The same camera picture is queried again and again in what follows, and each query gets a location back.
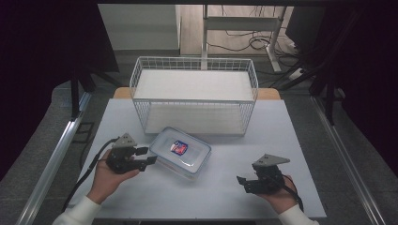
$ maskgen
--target clear plastic lid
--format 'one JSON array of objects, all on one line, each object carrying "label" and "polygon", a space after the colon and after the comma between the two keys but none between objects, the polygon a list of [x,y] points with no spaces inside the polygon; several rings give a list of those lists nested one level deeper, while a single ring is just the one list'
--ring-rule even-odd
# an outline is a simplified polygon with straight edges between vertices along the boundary
[{"label": "clear plastic lid", "polygon": [[197,173],[211,147],[172,127],[166,127],[150,144],[149,151],[189,173]]}]

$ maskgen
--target white sleeve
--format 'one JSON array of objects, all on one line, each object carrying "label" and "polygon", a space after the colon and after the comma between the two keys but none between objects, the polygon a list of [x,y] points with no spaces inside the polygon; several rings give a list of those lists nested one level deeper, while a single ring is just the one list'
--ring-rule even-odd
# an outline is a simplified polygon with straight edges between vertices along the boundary
[{"label": "white sleeve", "polygon": [[100,205],[84,196],[72,209],[59,215],[53,225],[88,225],[100,210]]},{"label": "white sleeve", "polygon": [[298,204],[279,214],[278,218],[283,225],[319,225],[318,222],[307,218]]}]

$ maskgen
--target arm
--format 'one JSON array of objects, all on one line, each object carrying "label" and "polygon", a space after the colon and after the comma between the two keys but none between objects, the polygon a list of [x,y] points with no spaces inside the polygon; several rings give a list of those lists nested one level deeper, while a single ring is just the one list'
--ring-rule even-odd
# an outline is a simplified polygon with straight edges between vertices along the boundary
[{"label": "arm", "polygon": [[[297,191],[291,177],[284,178],[285,184],[294,191]],[[299,209],[298,203],[286,190],[281,189],[273,195],[258,194],[259,197],[267,200],[283,225],[318,225]]]},{"label": "arm", "polygon": [[87,196],[84,196],[81,201],[73,207],[73,209],[61,214],[54,221],[53,225],[91,224],[100,210],[100,205],[103,201],[112,195],[123,181],[130,179],[139,173],[138,170],[123,174],[114,173],[109,169],[105,162],[109,153],[110,150],[106,151],[102,159],[97,164],[93,185]]}]

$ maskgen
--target wooden surface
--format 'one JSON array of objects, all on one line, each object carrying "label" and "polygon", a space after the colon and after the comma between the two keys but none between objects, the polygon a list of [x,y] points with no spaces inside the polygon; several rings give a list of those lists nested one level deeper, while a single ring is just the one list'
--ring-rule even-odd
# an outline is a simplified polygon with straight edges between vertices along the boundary
[{"label": "wooden surface", "polygon": [[[116,89],[114,98],[131,98],[129,87],[119,87]],[[258,88],[259,100],[280,100],[279,92],[274,88]]]}]

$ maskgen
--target metal frame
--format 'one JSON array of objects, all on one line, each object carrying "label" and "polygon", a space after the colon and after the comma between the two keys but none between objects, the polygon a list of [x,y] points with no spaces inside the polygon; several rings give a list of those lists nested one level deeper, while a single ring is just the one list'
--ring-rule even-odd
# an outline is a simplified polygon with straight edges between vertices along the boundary
[{"label": "metal frame", "polygon": [[366,211],[369,219],[371,220],[372,224],[381,225],[386,224],[383,216],[380,213],[380,210],[375,202],[375,199],[367,188],[366,184],[363,182],[360,173],[358,172],[354,162],[349,156],[347,149],[343,141],[341,140],[339,133],[337,132],[334,126],[331,126],[328,122],[328,118],[324,115],[323,111],[325,110],[323,104],[319,97],[311,97],[311,100],[318,112],[318,115],[322,121],[322,124],[325,127],[326,132],[328,133],[333,145],[334,149],[337,152],[342,164],[345,168],[346,173],[351,181],[352,186],[357,191],[358,196],[360,197],[360,201],[363,204],[363,208]]},{"label": "metal frame", "polygon": [[278,59],[275,56],[275,44],[281,31],[284,14],[287,7],[283,7],[277,18],[248,18],[248,17],[209,17],[207,5],[203,5],[203,41],[202,58],[207,58],[207,31],[271,31],[271,42],[266,50],[274,72],[282,72]]},{"label": "metal frame", "polygon": [[72,142],[73,136],[76,133],[77,128],[79,127],[84,111],[88,105],[88,101],[91,99],[91,95],[88,93],[84,93],[80,100],[80,113],[77,115],[74,121],[70,121],[67,124],[67,127],[64,130],[58,144],[56,145],[52,156],[50,157],[47,166],[44,168],[41,177],[36,183],[35,189],[30,195],[23,211],[21,212],[20,217],[16,224],[32,224],[35,220],[36,215],[38,214],[38,210],[41,207],[41,204],[44,201],[44,198],[53,183],[55,175],[61,165],[62,160],[64,159],[65,154],[69,148],[70,143]]}]

